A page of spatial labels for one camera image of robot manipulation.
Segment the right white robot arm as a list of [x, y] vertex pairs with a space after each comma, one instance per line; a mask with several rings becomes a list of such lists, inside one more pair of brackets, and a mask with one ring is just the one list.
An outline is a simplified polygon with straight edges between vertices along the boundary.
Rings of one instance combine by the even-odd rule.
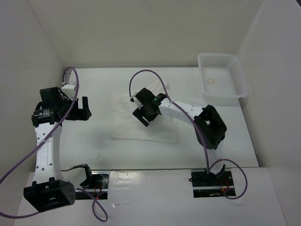
[[222, 180], [225, 165], [218, 162], [222, 158], [219, 145], [225, 139], [227, 127], [212, 105], [192, 106], [172, 100], [164, 93], [155, 96], [146, 88], [132, 95], [130, 101], [137, 106], [133, 116], [145, 127], [159, 115], [170, 116], [190, 124], [195, 130], [198, 142], [206, 149], [207, 182], [216, 185]]

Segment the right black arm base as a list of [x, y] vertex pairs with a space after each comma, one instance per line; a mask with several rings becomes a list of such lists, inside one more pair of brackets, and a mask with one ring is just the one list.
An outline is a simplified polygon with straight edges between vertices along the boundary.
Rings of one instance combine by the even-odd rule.
[[194, 198], [236, 196], [232, 173], [223, 167], [218, 175], [206, 169], [192, 170], [189, 181], [192, 184]]

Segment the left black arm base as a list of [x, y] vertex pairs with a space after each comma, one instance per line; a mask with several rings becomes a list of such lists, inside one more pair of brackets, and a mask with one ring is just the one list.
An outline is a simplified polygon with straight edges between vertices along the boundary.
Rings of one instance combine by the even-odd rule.
[[89, 200], [90, 196], [83, 189], [98, 200], [108, 199], [109, 172], [91, 170], [87, 164], [80, 164], [63, 171], [65, 181], [71, 182], [76, 189], [76, 200]]

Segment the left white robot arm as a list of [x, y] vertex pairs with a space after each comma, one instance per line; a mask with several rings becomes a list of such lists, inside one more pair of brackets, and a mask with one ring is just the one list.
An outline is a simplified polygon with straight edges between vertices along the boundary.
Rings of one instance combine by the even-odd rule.
[[88, 98], [78, 106], [78, 88], [74, 82], [40, 90], [39, 102], [32, 115], [37, 138], [36, 169], [32, 185], [24, 188], [24, 198], [38, 211], [45, 212], [73, 205], [77, 188], [88, 188], [94, 177], [87, 164], [71, 167], [79, 169], [64, 178], [60, 169], [61, 120], [87, 121], [91, 117]]

